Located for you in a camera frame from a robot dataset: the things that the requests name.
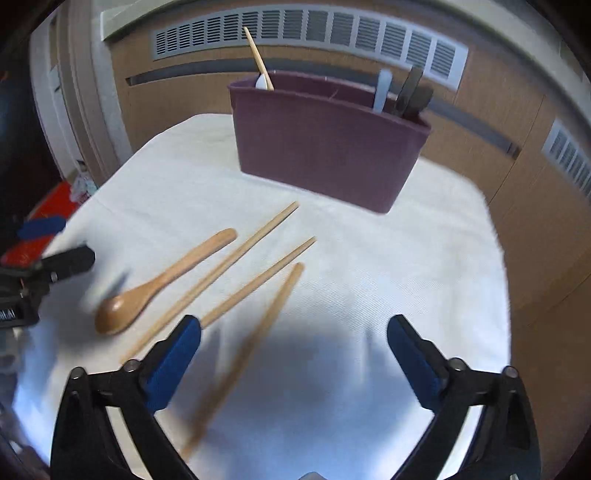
blue gripper pad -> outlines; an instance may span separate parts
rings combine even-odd
[[[166,340],[156,343],[144,361],[150,371],[142,382],[146,406],[154,413],[166,408],[201,342],[201,324],[185,315]]]
[[[55,235],[66,227],[66,219],[56,215],[49,218],[37,218],[22,224],[17,236],[21,240],[33,240],[45,235]]]
[[[440,394],[449,378],[443,355],[431,342],[423,340],[403,315],[390,319],[388,345],[421,406],[437,413]]]

wooden stick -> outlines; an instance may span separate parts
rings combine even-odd
[[[288,264],[290,264],[297,257],[299,257],[304,251],[306,251],[312,245],[314,245],[314,242],[316,242],[315,237],[312,237],[309,240],[306,240],[306,242],[302,243],[293,252],[284,256],[281,260],[279,260],[271,268],[265,270],[259,276],[255,277],[249,283],[244,285],[240,290],[238,290],[234,295],[229,297],[225,302],[223,302],[222,304],[215,307],[211,312],[205,314],[200,319],[201,328],[207,328],[213,322],[215,322],[218,318],[220,318],[224,313],[226,313],[228,310],[235,307],[240,301],[244,300],[253,291],[255,291],[258,287],[263,285],[263,283],[265,283],[267,280],[269,280],[277,272],[279,272],[279,270],[285,268]]]
[[[248,27],[243,27],[244,33],[246,34],[246,39],[248,40],[248,44],[251,47],[252,56],[255,57],[256,66],[259,68],[259,71],[265,77],[265,82],[267,83],[267,90],[275,90],[273,84],[271,83],[271,77],[269,77],[269,72],[267,72],[267,67],[265,67],[265,63],[262,61],[261,54],[258,51],[258,48],[255,45],[255,41],[251,37],[251,33],[248,31]]]
[[[196,415],[195,431],[188,443],[181,450],[181,457],[188,460],[192,451],[195,450],[199,442],[207,432],[207,425],[210,423],[217,411],[222,407],[228,395],[238,383],[238,379],[246,369],[252,354],[262,342],[264,337],[275,323],[279,312],[285,305],[297,281],[300,279],[304,271],[304,264],[298,263],[291,270],[285,283],[275,296],[273,303],[265,313],[265,316],[256,326],[256,329],[247,337],[242,344],[236,358],[233,360],[230,371],[222,379],[222,381],[203,399]]]
[[[281,222],[289,217],[300,206],[299,203],[293,202],[283,211],[273,218],[269,223],[263,226],[258,232],[250,237],[246,242],[228,255],[222,263],[211,270],[205,277],[203,277],[197,284],[193,286],[182,298],[170,307],[164,315],[162,315],[156,322],[148,329],[148,331],[141,336],[136,344],[127,351],[121,358],[121,364],[124,364],[128,359],[135,357],[138,352],[144,348],[160,331],[172,322],[185,308],[202,294],[213,282],[215,282],[222,274],[242,258],[252,247],[254,247],[260,240],[272,232]]]

blue object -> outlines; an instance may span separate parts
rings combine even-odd
[[[378,75],[378,84],[375,88],[374,112],[382,113],[384,110],[384,105],[386,105],[386,98],[388,97],[391,83],[392,72],[388,69],[381,69]]]
[[[144,392],[147,395],[146,406],[152,414],[166,408],[191,363],[201,343],[199,320],[192,315],[185,315],[163,343],[169,343],[169,341],[168,351],[164,352],[159,365],[154,368],[144,386]]]
[[[388,344],[402,367],[414,394],[423,408],[437,412],[440,393],[446,386],[442,378],[430,365],[419,342],[422,340],[402,315],[396,315],[388,323]]]
[[[21,240],[35,240],[41,236],[55,235],[65,227],[66,219],[59,215],[29,220],[22,224],[21,229],[17,232],[17,237]]]

screw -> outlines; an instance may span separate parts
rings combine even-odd
[[[519,372],[517,371],[517,369],[515,367],[510,366],[510,365],[507,365],[503,369],[503,374],[506,375],[507,377],[510,377],[510,378],[519,378]]]
[[[76,378],[80,378],[85,373],[86,371],[82,367],[76,367],[70,372],[70,378],[76,380]]]
[[[132,358],[131,360],[127,360],[125,365],[123,366],[123,370],[126,372],[133,372],[139,368],[139,360]]]
[[[466,362],[458,357],[450,358],[447,361],[447,364],[450,367],[452,367],[454,370],[457,370],[459,372],[462,370],[466,370],[468,368],[468,365],[466,365]]]

white trim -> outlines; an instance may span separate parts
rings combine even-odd
[[[72,132],[72,126],[63,113],[56,107],[56,91],[60,92],[60,80],[57,68],[51,69],[49,28],[57,15],[56,9],[31,34],[29,60],[31,63],[31,84],[37,108],[37,116],[49,145],[51,155],[62,178],[68,178],[77,170],[76,158],[81,158],[78,145]]]

